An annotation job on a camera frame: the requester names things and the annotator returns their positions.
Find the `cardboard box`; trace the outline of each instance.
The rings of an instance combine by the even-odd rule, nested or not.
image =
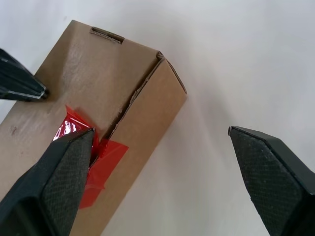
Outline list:
[[[0,125],[0,198],[42,156],[73,108],[129,147],[94,204],[77,213],[71,235],[99,236],[186,99],[161,52],[72,21],[36,73],[44,103],[17,102]]]

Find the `table surface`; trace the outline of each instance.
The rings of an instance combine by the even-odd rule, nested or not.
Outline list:
[[[0,47],[35,72],[71,19],[161,50],[189,99],[104,236],[267,236],[230,125],[315,170],[312,0],[0,0]],[[13,102],[0,101],[0,122]]]

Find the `red tape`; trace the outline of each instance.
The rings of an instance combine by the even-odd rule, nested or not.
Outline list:
[[[66,134],[92,128],[77,113],[66,106],[67,115],[59,127],[53,140]],[[99,141],[98,133],[95,131],[91,150],[92,164],[89,167],[87,182],[79,205],[79,209],[93,205],[104,184],[114,171],[115,167],[127,152],[128,147],[107,139]]]

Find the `textured gripper pad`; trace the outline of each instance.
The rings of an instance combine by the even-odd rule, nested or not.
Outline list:
[[[305,190],[266,144],[237,130],[230,133],[251,200],[271,236],[281,236]]]
[[[47,214],[59,235],[70,234],[88,174],[93,132],[73,141],[42,193]]]

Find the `white surface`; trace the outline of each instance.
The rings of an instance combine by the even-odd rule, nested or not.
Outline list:
[[[230,125],[315,169],[312,0],[0,0],[0,47],[35,72],[76,19],[161,50],[189,92],[104,236],[267,236]],[[0,118],[9,103],[0,103]]]

